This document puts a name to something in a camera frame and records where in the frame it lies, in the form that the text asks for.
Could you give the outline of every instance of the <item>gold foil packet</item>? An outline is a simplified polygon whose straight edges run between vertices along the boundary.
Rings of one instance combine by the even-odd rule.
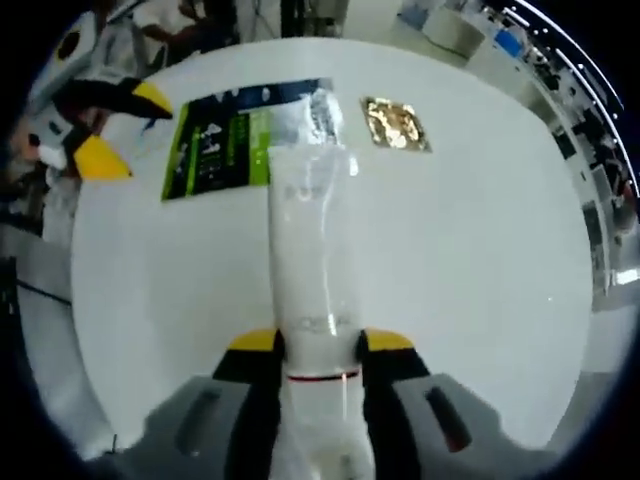
[[[413,107],[374,97],[365,97],[361,103],[373,143],[400,150],[431,152]]]

